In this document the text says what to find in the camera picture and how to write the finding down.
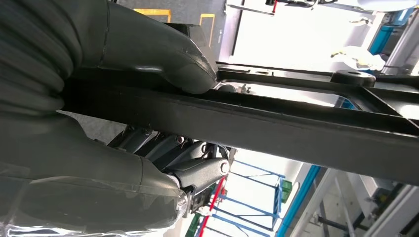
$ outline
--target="blue metal frame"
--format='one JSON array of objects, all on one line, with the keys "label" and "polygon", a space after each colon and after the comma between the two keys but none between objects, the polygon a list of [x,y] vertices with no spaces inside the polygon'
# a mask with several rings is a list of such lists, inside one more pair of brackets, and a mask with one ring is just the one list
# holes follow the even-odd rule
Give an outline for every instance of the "blue metal frame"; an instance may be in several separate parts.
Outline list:
[{"label": "blue metal frame", "polygon": [[[238,173],[230,172],[230,174],[234,174],[234,175],[237,175],[237,176],[239,176],[239,177],[242,177],[242,178],[245,178],[245,179],[251,180],[251,181],[253,181],[253,182],[257,182],[257,183],[259,183],[259,184],[262,184],[262,185],[265,185],[265,186],[268,186],[268,187],[274,188],[274,189],[275,189],[275,192],[274,192],[274,193],[275,193],[275,196],[274,196],[273,213],[270,213],[270,212],[268,212],[268,211],[265,211],[265,210],[262,210],[262,209],[256,208],[256,207],[254,207],[254,206],[251,206],[251,205],[249,205],[249,204],[243,203],[243,202],[241,202],[241,201],[237,201],[237,200],[232,199],[232,198],[229,198],[229,197],[227,197],[227,196],[225,196],[225,195],[220,195],[220,196],[218,196],[218,197],[219,197],[219,198],[222,198],[222,199],[225,199],[225,200],[228,200],[228,201],[235,202],[235,203],[240,204],[240,205],[243,205],[243,206],[245,206],[245,207],[248,207],[248,208],[250,208],[250,209],[253,209],[253,210],[255,210],[255,211],[258,211],[258,212],[260,212],[261,214],[252,214],[252,215],[237,215],[237,214],[233,214],[233,213],[230,213],[230,212],[224,211],[224,210],[222,210],[222,209],[220,209],[219,207],[216,207],[216,206],[214,206],[214,210],[216,210],[216,211],[220,211],[220,212],[222,212],[222,213],[224,213],[224,214],[226,214],[226,215],[229,215],[229,216],[232,216],[232,217],[237,218],[237,219],[239,219],[239,220],[245,221],[245,222],[247,222],[247,223],[249,223],[249,224],[252,224],[252,225],[254,225],[254,226],[256,226],[256,227],[259,227],[259,228],[261,228],[261,229],[264,229],[264,230],[267,230],[267,231],[273,231],[273,228],[275,227],[275,224],[276,224],[277,220],[280,218],[280,217],[279,217],[279,214],[280,214],[280,212],[281,212],[281,203],[282,203],[282,185],[283,185],[283,179],[285,178],[285,176],[284,176],[284,175],[282,175],[282,174],[278,174],[278,173],[275,173],[275,172],[271,172],[271,171],[266,170],[266,169],[259,168],[259,167],[257,167],[257,166],[251,165],[251,164],[244,163],[244,162],[242,162],[242,161],[235,160],[234,162],[237,162],[237,163],[240,163],[240,164],[244,164],[244,165],[247,165],[247,166],[249,166],[249,167],[252,167],[252,168],[255,168],[255,169],[258,169],[258,170],[261,170],[261,171],[264,171],[264,172],[266,172],[266,173],[267,173],[267,174],[261,174],[261,175],[249,175],[249,176],[245,176],[245,175],[242,175],[242,174],[238,174]],[[262,175],[275,175],[275,176],[277,176],[277,177],[278,177],[277,184],[274,186],[274,185],[266,184],[266,183],[263,183],[263,182],[261,182],[261,181],[259,181],[259,180],[255,180],[255,179],[251,178],[251,177],[254,177],[254,176],[262,176]],[[246,218],[243,218],[243,217],[245,217],[245,216],[270,216],[270,217],[272,217],[272,226],[271,226],[271,227],[267,227],[267,226],[261,225],[261,224],[259,224],[259,223],[253,222],[253,221],[248,220],[248,219],[246,219]],[[256,233],[256,234],[259,234],[259,235],[261,235],[261,236],[267,236],[267,237],[269,236],[268,234],[265,234],[265,233],[263,233],[263,232],[261,232],[261,231],[255,230],[255,229],[253,229],[253,228],[251,228],[251,227],[244,226],[244,225],[239,224],[239,223],[237,223],[237,222],[234,222],[234,221],[232,221],[232,220],[229,220],[229,219],[226,219],[226,218],[220,217],[220,216],[218,216],[216,213],[215,213],[215,214],[213,214],[213,215],[212,215],[212,217],[214,217],[214,218],[216,218],[216,219],[219,219],[219,220],[222,220],[222,221],[225,221],[225,222],[230,223],[230,224],[232,224],[232,225],[235,225],[235,226],[236,226],[237,228],[239,228],[241,231],[243,231],[243,229],[245,229],[245,230],[248,230],[248,231],[252,231],[252,232],[254,232],[254,233]],[[202,223],[200,224],[200,227],[198,228],[198,231],[197,231],[197,233],[196,233],[196,235],[195,235],[195,236],[197,236],[197,235],[199,234],[199,232],[201,231],[201,228],[202,228]]]},{"label": "blue metal frame", "polygon": [[[285,178],[285,176],[282,175],[282,174],[278,174],[278,173],[275,173],[275,172],[266,170],[266,169],[262,169],[260,167],[257,167],[257,166],[254,166],[254,165],[251,165],[251,164],[248,164],[248,163],[239,161],[239,160],[235,160],[234,162],[237,162],[237,163],[240,163],[240,164],[243,164],[243,165],[246,165],[246,166],[249,166],[249,167],[252,167],[252,168],[255,168],[255,169],[258,169],[258,170],[261,170],[261,171],[267,173],[267,174],[261,174],[261,175],[249,175],[249,176],[245,176],[245,175],[242,175],[242,174],[230,172],[230,174],[234,174],[234,175],[237,175],[239,177],[242,177],[242,178],[251,180],[253,182],[257,182],[259,184],[262,184],[262,185],[265,185],[265,186],[268,186],[268,187],[273,188],[275,190],[275,192],[274,192],[275,196],[274,196],[273,212],[270,213],[268,211],[261,210],[259,208],[256,208],[254,206],[251,206],[249,204],[243,203],[241,201],[238,201],[238,200],[229,198],[229,197],[224,196],[224,195],[221,195],[219,197],[222,198],[222,199],[225,199],[225,200],[228,200],[228,201],[232,201],[232,202],[235,202],[237,204],[246,206],[246,207],[248,207],[250,209],[253,209],[255,211],[260,212],[261,214],[256,214],[256,215],[237,215],[237,214],[232,214],[230,212],[224,211],[224,210],[222,210],[222,209],[220,209],[218,207],[215,208],[215,210],[220,211],[220,212],[223,212],[224,214],[230,215],[230,216],[235,217],[235,218],[238,218],[240,220],[246,221],[246,222],[248,222],[248,223],[250,223],[252,225],[255,225],[255,226],[259,227],[259,228],[262,228],[262,229],[265,229],[265,230],[268,230],[268,231],[273,231],[273,228],[274,228],[277,220],[280,218],[279,217],[279,213],[281,212],[281,203],[282,203],[282,184],[283,184],[283,179]],[[259,180],[256,180],[256,179],[251,178],[251,177],[262,176],[262,175],[275,175],[275,176],[277,176],[278,177],[277,184],[276,185],[270,185],[270,184],[266,184],[266,183],[264,183],[262,181],[259,181]],[[270,217],[272,217],[272,226],[271,227],[267,227],[267,226],[261,225],[259,223],[255,223],[253,221],[250,221],[248,219],[243,218],[244,216],[270,216]]]},{"label": "blue metal frame", "polygon": [[265,171],[265,172],[269,173],[268,175],[273,174],[273,175],[276,175],[276,176],[278,176],[278,177],[285,178],[285,175],[282,175],[282,174],[277,174],[277,173],[275,173],[275,172],[272,172],[272,171],[269,171],[269,170],[266,170],[266,169],[262,169],[262,168],[260,168],[260,167],[257,167],[257,166],[254,166],[254,165],[251,165],[251,164],[248,164],[248,163],[244,163],[244,162],[239,161],[239,160],[235,160],[234,162],[237,162],[237,163],[240,163],[240,164],[244,164],[244,165],[247,165],[247,166],[249,166],[249,167],[252,167],[252,168],[258,169],[258,170]]},{"label": "blue metal frame", "polygon": [[235,202],[235,203],[238,203],[238,204],[241,204],[241,205],[246,206],[246,207],[248,207],[248,208],[250,208],[250,209],[253,209],[253,210],[255,210],[255,211],[262,212],[265,216],[271,216],[271,217],[274,217],[274,218],[279,218],[279,215],[277,215],[277,214],[274,214],[274,213],[270,213],[270,212],[267,212],[267,211],[261,210],[261,209],[259,209],[259,208],[254,207],[254,206],[251,206],[251,205],[249,205],[249,204],[246,204],[246,203],[243,203],[243,202],[241,202],[241,201],[237,201],[237,200],[235,200],[235,199],[229,198],[229,197],[227,197],[227,196],[221,195],[221,196],[220,196],[220,198],[225,199],[225,200],[229,200],[229,201],[232,201],[232,202]]},{"label": "blue metal frame", "polygon": [[221,220],[221,221],[224,221],[224,222],[230,223],[230,224],[232,224],[232,225],[234,225],[234,226],[237,226],[239,229],[240,229],[240,228],[243,228],[243,229],[245,229],[245,230],[248,230],[248,231],[254,232],[254,233],[256,233],[256,234],[258,234],[258,235],[260,235],[260,236],[269,237],[269,235],[268,235],[268,234],[265,234],[265,233],[263,233],[263,232],[257,231],[257,230],[255,230],[255,229],[252,229],[252,228],[247,227],[247,226],[245,226],[245,225],[242,225],[242,224],[239,224],[239,223],[237,223],[237,222],[231,221],[231,220],[229,220],[229,219],[226,219],[226,218],[220,217],[220,216],[218,216],[218,215],[216,215],[216,214],[213,214],[213,215],[212,215],[212,217],[213,217],[213,218],[215,218],[215,219],[218,219],[218,220]]}]

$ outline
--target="white wall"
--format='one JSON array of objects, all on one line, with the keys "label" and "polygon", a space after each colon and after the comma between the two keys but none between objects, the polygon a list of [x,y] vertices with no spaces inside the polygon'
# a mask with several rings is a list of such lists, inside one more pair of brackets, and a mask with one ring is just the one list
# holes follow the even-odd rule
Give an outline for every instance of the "white wall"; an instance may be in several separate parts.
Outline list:
[{"label": "white wall", "polygon": [[[264,1],[248,0],[246,7],[272,11]],[[370,26],[349,20],[368,16],[318,5],[313,10],[278,4],[275,16],[244,11],[232,63],[315,71],[349,69],[330,54],[348,45],[362,46]]]}]

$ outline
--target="blue pipe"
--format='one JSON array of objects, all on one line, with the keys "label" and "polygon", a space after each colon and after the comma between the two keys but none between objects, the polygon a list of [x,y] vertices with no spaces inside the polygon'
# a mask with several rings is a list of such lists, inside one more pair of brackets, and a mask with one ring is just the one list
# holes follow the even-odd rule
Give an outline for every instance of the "blue pipe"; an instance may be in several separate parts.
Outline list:
[{"label": "blue pipe", "polygon": [[291,225],[295,215],[297,214],[298,209],[300,208],[302,202],[307,196],[308,191],[313,185],[313,181],[319,173],[320,166],[312,165],[310,170],[307,173],[307,176],[304,179],[304,182],[301,185],[300,191],[297,193],[294,202],[292,203],[288,214],[283,219],[281,226],[276,234],[277,237],[284,237],[287,232],[288,227]]}]

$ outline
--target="black metal bar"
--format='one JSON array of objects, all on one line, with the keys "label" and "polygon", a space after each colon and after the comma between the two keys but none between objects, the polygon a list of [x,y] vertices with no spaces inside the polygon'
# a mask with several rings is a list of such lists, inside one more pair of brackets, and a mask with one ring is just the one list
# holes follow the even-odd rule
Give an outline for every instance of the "black metal bar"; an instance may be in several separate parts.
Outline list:
[{"label": "black metal bar", "polygon": [[216,207],[216,206],[214,206],[214,209],[215,209],[216,211],[219,211],[219,212],[225,213],[225,214],[227,214],[227,215],[230,215],[230,216],[232,216],[232,217],[235,217],[235,218],[237,218],[237,219],[239,219],[239,220],[246,221],[246,222],[248,222],[248,223],[250,223],[250,224],[252,224],[252,225],[255,225],[255,226],[257,226],[257,227],[260,227],[260,228],[262,228],[262,229],[264,229],[264,230],[267,230],[267,231],[272,231],[272,227],[271,227],[271,228],[270,228],[270,227],[266,227],[266,226],[261,225],[261,224],[259,224],[259,223],[253,222],[253,221],[248,220],[248,219],[246,219],[246,218],[243,218],[243,217],[241,217],[241,216],[238,216],[238,215],[235,215],[235,214],[233,214],[233,213],[230,213],[230,212],[228,212],[228,211],[224,211],[223,209],[220,209],[220,208],[218,208],[218,207]]},{"label": "black metal bar", "polygon": [[297,72],[287,73],[280,77],[219,71],[218,80],[220,82],[255,83],[281,88],[335,94],[349,99],[352,103],[358,105],[358,108],[361,110],[384,114],[397,115],[392,107],[399,111],[398,108],[400,107],[400,104],[419,104],[419,93],[370,87],[365,89],[359,86],[330,83],[329,79],[313,78],[313,76],[308,74]]},{"label": "black metal bar", "polygon": [[352,223],[352,226],[354,230],[356,230],[360,225],[361,222],[365,219],[364,213],[361,211],[361,213],[358,215],[358,217],[355,219],[355,221]]},{"label": "black metal bar", "polygon": [[221,67],[220,70],[223,69],[223,65],[225,66],[239,66],[239,67],[248,67],[248,68],[261,68],[261,69],[268,69],[268,70],[278,70],[284,72],[294,72],[294,73],[304,73],[304,74],[311,74],[311,75],[322,75],[331,77],[332,73],[330,72],[318,72],[318,71],[307,71],[307,70],[296,70],[296,69],[287,69],[287,68],[276,68],[276,67],[266,67],[266,66],[259,66],[259,65],[247,65],[247,64],[237,64],[237,63],[225,63],[225,62],[216,62]]},{"label": "black metal bar", "polygon": [[236,33],[234,35],[233,49],[231,51],[231,55],[234,55],[234,52],[236,51],[237,37],[239,36],[240,23],[242,21],[242,15],[243,15],[243,11],[240,11],[240,13],[239,13],[239,20],[238,20],[237,28],[236,28]]},{"label": "black metal bar", "polygon": [[[346,225],[342,225],[340,223],[337,223],[337,222],[328,220],[328,219],[323,218],[321,216],[317,217],[317,220],[320,223],[323,223],[325,225],[328,225],[328,226],[331,226],[331,227],[335,227],[337,229],[340,229],[340,230],[343,230],[343,231],[346,231],[346,232],[348,231],[348,227]],[[364,230],[364,231],[367,231],[368,230],[368,227],[363,226],[363,225],[359,225],[358,228],[361,229],[361,230]]]},{"label": "black metal bar", "polygon": [[[316,179],[314,179],[313,185],[314,185],[314,188],[317,188],[317,180]],[[323,200],[320,202],[319,209],[320,209],[320,216],[323,217],[324,219],[327,219],[325,204],[324,204]],[[330,236],[328,225],[323,225],[323,236],[324,237],[329,237]]]},{"label": "black metal bar", "polygon": [[320,223],[323,223],[324,225],[328,225],[328,226],[334,227],[334,228],[339,229],[339,230],[342,230],[342,231],[346,231],[346,232],[348,231],[348,227],[347,226],[342,225],[342,224],[337,223],[337,222],[334,222],[334,221],[331,221],[331,220],[328,220],[328,219],[325,219],[325,218],[323,218],[321,216],[317,217],[317,220]]},{"label": "black metal bar", "polygon": [[216,90],[190,95],[82,80],[68,81],[62,96],[64,109],[75,113],[419,185],[419,132],[397,116]]}]

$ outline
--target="gray floor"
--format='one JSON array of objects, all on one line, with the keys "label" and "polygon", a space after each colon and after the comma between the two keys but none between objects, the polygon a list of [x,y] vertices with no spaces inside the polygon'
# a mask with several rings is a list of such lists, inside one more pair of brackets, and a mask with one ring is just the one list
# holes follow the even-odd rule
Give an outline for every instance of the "gray floor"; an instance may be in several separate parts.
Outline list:
[{"label": "gray floor", "polygon": [[[118,0],[118,4],[130,9],[170,9],[172,23],[186,23],[199,25],[202,13],[214,14],[214,27],[210,47],[215,58],[218,59],[221,49],[222,32],[226,15],[224,12],[225,0]],[[155,20],[166,22],[166,16],[149,16]],[[202,27],[207,42],[210,42],[212,18],[203,18]]]}]

